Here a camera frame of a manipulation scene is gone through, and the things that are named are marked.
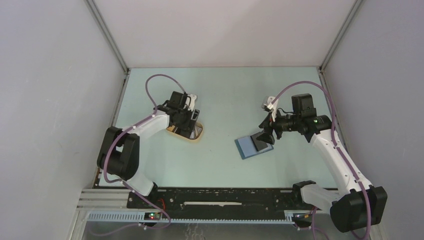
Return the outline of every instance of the white wall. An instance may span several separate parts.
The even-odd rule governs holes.
[[[355,0],[96,0],[129,67],[318,66]]]
[[[390,239],[422,239],[424,4],[365,1],[325,70],[350,154],[388,202]]]
[[[65,239],[123,72],[83,0],[0,1],[0,239]]]

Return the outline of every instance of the gray wall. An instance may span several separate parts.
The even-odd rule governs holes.
[[[368,0],[325,76],[350,154],[388,202],[390,239],[422,239],[424,2]]]
[[[83,0],[0,1],[0,239],[65,239],[123,72]]]

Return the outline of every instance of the metal corner beam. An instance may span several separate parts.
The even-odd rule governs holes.
[[[338,31],[333,43],[331,44],[330,49],[327,52],[327,55],[324,58],[324,61],[322,61],[322,64],[320,66],[321,70],[324,71],[329,64],[331,58],[334,55],[334,52],[336,51],[337,47],[339,46],[341,40],[345,36],[346,32],[348,31],[348,28],[350,27],[353,19],[358,14],[359,9],[361,8],[362,4],[365,2],[365,0],[356,0],[353,4],[352,8],[349,11],[349,14],[347,15],[346,19],[344,20],[343,24],[341,25],[340,30]]]
[[[112,37],[111,32],[108,29],[108,26],[106,26],[105,20],[102,17],[102,14],[99,11],[99,8],[97,7],[95,0],[84,0],[85,3],[88,6],[88,9],[90,10],[91,14],[94,17],[94,20],[96,21],[98,27],[100,28],[100,31],[102,32],[102,34],[104,35],[104,37],[107,40],[107,43],[109,44],[109,46],[112,48],[113,53],[115,54],[119,64],[122,67],[122,70],[125,74],[128,73],[128,66],[124,61],[124,58],[122,57],[121,52],[119,51],[119,48],[114,40],[114,38]]]
[[[330,97],[333,98],[332,92],[331,92],[331,90],[329,88],[329,85],[327,84],[326,77],[325,77],[324,73],[322,72],[321,68],[320,67],[316,67],[316,71],[318,73],[319,81],[321,82],[321,86],[327,91],[327,93],[330,95]],[[331,107],[330,107],[329,100],[327,98],[325,98],[325,101],[327,102],[328,109],[331,112]],[[335,119],[336,119],[336,123],[337,123],[336,126],[335,126],[335,129],[336,129],[336,131],[338,133],[338,136],[340,138],[341,143],[343,144],[343,146],[346,149],[346,151],[349,153],[349,148],[348,148],[348,145],[346,144],[346,139],[345,139],[345,137],[343,135],[342,126],[340,124],[340,119],[339,119],[337,107],[334,106],[334,108],[335,108],[334,109],[335,110]]]
[[[122,101],[124,100],[125,90],[127,89],[128,80],[130,79],[130,73],[131,73],[131,69],[129,69],[128,72],[126,73],[126,75],[124,76],[122,87],[121,87],[119,96],[116,100],[116,104],[115,104],[115,107],[114,107],[114,110],[113,110],[113,115],[112,115],[112,118],[110,120],[111,126],[115,126],[115,124],[117,124],[118,114],[119,114],[120,109],[121,109]]]

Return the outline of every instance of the white object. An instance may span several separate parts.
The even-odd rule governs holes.
[[[362,175],[358,167],[352,161],[351,157],[343,148],[340,143],[339,135],[337,134],[337,132],[335,132],[334,134],[335,140],[338,143],[338,148],[342,150],[347,160],[358,174],[359,181],[363,183],[365,189],[369,189],[370,185],[372,185],[371,182],[364,175]],[[349,169],[348,165],[345,163],[342,156],[335,148],[331,139],[331,130],[327,129],[321,131],[320,134],[314,134],[310,143],[314,148],[318,150],[319,154],[322,156],[325,165],[329,169],[337,185],[338,194],[326,190],[318,186],[317,184],[306,185],[300,189],[302,200],[305,203],[314,205],[327,213],[330,213],[330,208],[332,207],[333,202],[338,201],[344,195],[350,194],[350,190],[353,189],[357,192],[361,191],[361,187],[355,180],[355,177]]]
[[[185,100],[185,104],[187,105],[187,109],[189,111],[193,111],[195,109],[195,101],[198,96],[194,94],[188,94],[187,99]]]
[[[184,205],[217,205],[217,206],[241,206],[241,202],[235,201],[185,201]]]
[[[149,119],[135,129],[130,130],[128,133],[137,134],[140,137],[141,144],[143,141],[150,138],[160,130],[165,130],[169,124],[170,116],[165,112],[158,110],[153,118]],[[149,195],[153,188],[153,181],[144,175],[143,170],[140,167],[137,169],[134,176],[125,182],[143,196]]]
[[[358,174],[359,180],[363,183],[365,189],[369,189],[369,185],[372,185],[371,182],[364,175],[362,175],[358,167],[352,161],[351,157],[340,143],[339,135],[337,132],[334,134],[335,140],[338,143],[337,147],[339,147],[344,153],[347,160]],[[320,134],[314,134],[310,143],[315,149],[318,150],[319,154],[325,162],[325,165],[330,170],[340,195],[350,194],[351,189],[360,192],[361,187],[355,180],[354,175],[343,160],[342,156],[340,156],[337,149],[334,148],[334,144],[331,139],[331,130],[327,129],[321,131]]]
[[[278,99],[272,103],[276,99],[274,96],[268,96],[263,100],[262,108],[266,110],[267,112],[271,113],[272,121],[276,121],[277,116],[277,105],[278,105]]]

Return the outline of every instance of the metal frame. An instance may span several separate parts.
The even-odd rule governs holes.
[[[112,37],[111,32],[108,29],[108,26],[106,26],[105,20],[103,19],[102,14],[100,13],[99,8],[96,5],[95,0],[84,0],[84,1],[87,4],[88,9],[90,10],[91,14],[93,15],[95,22],[97,23],[98,27],[100,28],[101,33],[104,35],[107,43],[112,48],[113,53],[115,54],[117,60],[119,61],[119,64],[121,65],[123,72],[125,74],[128,74],[128,71],[129,71],[128,66],[125,63],[125,60],[122,57],[122,54],[119,51],[119,48],[118,48],[114,38]]]
[[[130,69],[128,68],[127,64],[124,61],[124,58],[122,57],[119,48],[117,44],[115,43],[96,3],[95,0],[84,0],[93,14],[93,17],[98,24],[100,31],[104,35],[106,41],[108,42],[109,46],[112,48],[117,60],[119,61],[119,64],[121,65],[124,73],[126,74],[125,79],[122,84],[121,93],[117,99],[116,106],[114,108],[113,116],[111,119],[111,124],[114,125],[117,121],[117,115],[119,113],[119,110],[121,108],[122,100],[124,97],[124,93],[128,84],[128,80],[130,77]],[[327,55],[325,56],[321,66],[317,67],[317,72],[321,81],[321,85],[330,93],[331,90],[329,89],[329,86],[326,82],[324,70],[327,67],[329,61],[331,60],[335,50],[337,49],[337,46],[339,45],[340,41],[342,40],[343,36],[345,35],[347,29],[351,25],[352,20],[358,13],[361,5],[363,4],[365,0],[356,0],[354,5],[352,6],[351,10],[349,11],[348,16],[346,17],[345,21],[342,24],[342,27],[340,31],[338,32],[334,42],[331,45],[331,48],[329,49]],[[337,130],[340,135],[340,140],[343,142],[346,146],[346,142],[344,139],[344,136],[342,134],[342,126],[340,125],[340,122],[338,121]],[[97,189],[83,189],[81,192],[81,196],[79,199],[79,202],[77,204],[75,214],[72,218],[72,223],[70,226],[70,230],[67,236],[68,240],[81,240],[83,238],[84,230],[87,224],[87,221],[92,220],[90,217],[90,214],[92,213],[116,213],[118,216],[119,213],[141,213],[144,212],[154,212],[152,209],[128,209],[127,208],[127,201],[130,191],[128,189],[119,189],[119,188],[97,188]],[[302,214],[307,213],[306,210],[285,210],[284,214],[286,216],[286,220],[282,221],[246,221],[245,223],[250,224],[291,224],[292,216],[293,214]],[[125,222],[124,220],[120,221],[119,219],[114,219],[114,221],[117,222]],[[174,223],[189,223],[190,219],[174,219]],[[205,221],[205,223],[232,223],[231,221],[221,221],[221,220],[208,220]],[[370,237],[372,240],[385,240],[387,239],[387,236],[385,235],[384,227],[380,225],[372,226]]]
[[[353,4],[352,8],[350,9],[349,13],[347,14],[346,19],[344,20],[343,24],[341,25],[340,30],[337,33],[337,36],[335,37],[333,43],[331,44],[330,49],[328,50],[327,55],[324,57],[324,60],[322,61],[322,64],[320,66],[321,70],[325,70],[327,65],[329,64],[329,61],[333,57],[334,52],[337,49],[337,46],[341,42],[343,36],[348,31],[349,26],[351,25],[353,19],[358,14],[362,4],[365,2],[365,0],[356,0]]]
[[[327,84],[327,80],[326,80],[323,72],[321,71],[321,68],[320,67],[316,67],[316,71],[318,73],[319,81],[321,82],[321,86],[327,91],[327,93],[331,97],[332,96],[331,90],[329,88],[329,85]],[[327,98],[325,98],[325,100],[327,101],[328,109],[331,111],[330,102],[328,101]],[[338,114],[338,111],[337,111],[337,107],[336,106],[334,106],[334,110],[335,110],[335,117],[336,117],[336,120],[337,120],[337,125],[336,125],[335,129],[337,130],[338,136],[339,136],[340,141],[343,144],[344,148],[346,149],[347,152],[349,152],[349,149],[347,147],[345,138],[343,136],[343,131],[342,131],[342,127],[340,125],[340,120],[339,120],[339,117],[338,117],[339,114]]]

